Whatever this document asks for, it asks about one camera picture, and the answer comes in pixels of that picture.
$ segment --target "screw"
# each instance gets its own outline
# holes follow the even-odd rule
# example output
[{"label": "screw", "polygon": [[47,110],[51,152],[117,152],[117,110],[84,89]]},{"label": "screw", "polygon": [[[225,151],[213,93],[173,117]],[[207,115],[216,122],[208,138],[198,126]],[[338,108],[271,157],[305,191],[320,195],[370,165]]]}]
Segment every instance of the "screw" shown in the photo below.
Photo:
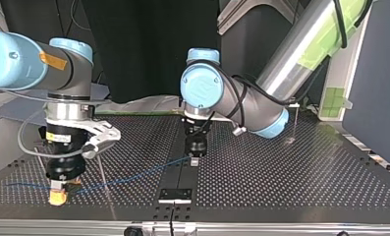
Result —
[{"label": "screw", "polygon": [[18,58],[18,53],[17,52],[10,52],[10,57],[12,59],[17,59]]}]

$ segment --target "silver cylinder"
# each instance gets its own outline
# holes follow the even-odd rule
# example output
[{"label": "silver cylinder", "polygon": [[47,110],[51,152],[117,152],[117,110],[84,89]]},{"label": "silver cylinder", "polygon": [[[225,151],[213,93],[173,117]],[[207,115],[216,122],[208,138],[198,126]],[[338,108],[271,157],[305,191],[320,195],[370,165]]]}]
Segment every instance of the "silver cylinder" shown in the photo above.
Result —
[{"label": "silver cylinder", "polygon": [[298,62],[334,11],[332,0],[312,1],[256,83],[279,100],[291,98],[313,72]]},{"label": "silver cylinder", "polygon": [[87,105],[74,103],[47,103],[47,118],[51,120],[88,120],[91,117],[91,109]]}]

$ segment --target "black curtain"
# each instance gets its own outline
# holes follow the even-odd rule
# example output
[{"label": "black curtain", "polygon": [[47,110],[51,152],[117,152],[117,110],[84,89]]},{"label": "black curtain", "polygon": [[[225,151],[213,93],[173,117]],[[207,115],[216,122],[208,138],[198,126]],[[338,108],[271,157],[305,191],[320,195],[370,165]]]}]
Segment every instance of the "black curtain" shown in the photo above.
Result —
[{"label": "black curtain", "polygon": [[217,48],[217,0],[83,0],[118,103],[180,94],[192,47]]}]

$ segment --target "black metal plate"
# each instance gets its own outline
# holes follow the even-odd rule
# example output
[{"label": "black metal plate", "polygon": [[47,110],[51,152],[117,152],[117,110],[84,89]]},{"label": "black metal plate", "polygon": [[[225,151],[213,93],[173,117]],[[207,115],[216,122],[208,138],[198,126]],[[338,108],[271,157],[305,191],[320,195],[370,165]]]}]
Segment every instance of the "black metal plate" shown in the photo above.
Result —
[{"label": "black metal plate", "polygon": [[330,126],[301,115],[273,140],[213,123],[207,157],[183,170],[190,221],[390,223],[390,173]]}]

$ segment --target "metal frame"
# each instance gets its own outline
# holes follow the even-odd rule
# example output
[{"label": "metal frame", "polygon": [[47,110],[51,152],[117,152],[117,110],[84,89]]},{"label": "metal frame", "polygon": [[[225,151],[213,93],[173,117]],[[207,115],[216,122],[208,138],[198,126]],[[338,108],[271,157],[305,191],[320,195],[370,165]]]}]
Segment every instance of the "metal frame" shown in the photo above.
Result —
[{"label": "metal frame", "polygon": [[[165,222],[0,220],[0,235],[123,235],[127,227],[141,228],[143,235],[170,235]],[[173,223],[176,235],[332,235],[341,231],[358,235],[389,235],[390,225],[366,224],[236,224]]]},{"label": "metal frame", "polygon": [[[218,17],[218,32],[223,35],[250,9],[259,5],[268,5],[275,8],[290,23],[293,23],[298,1],[299,0],[232,0]],[[296,20],[302,14],[303,10],[303,6],[299,4]]]}]

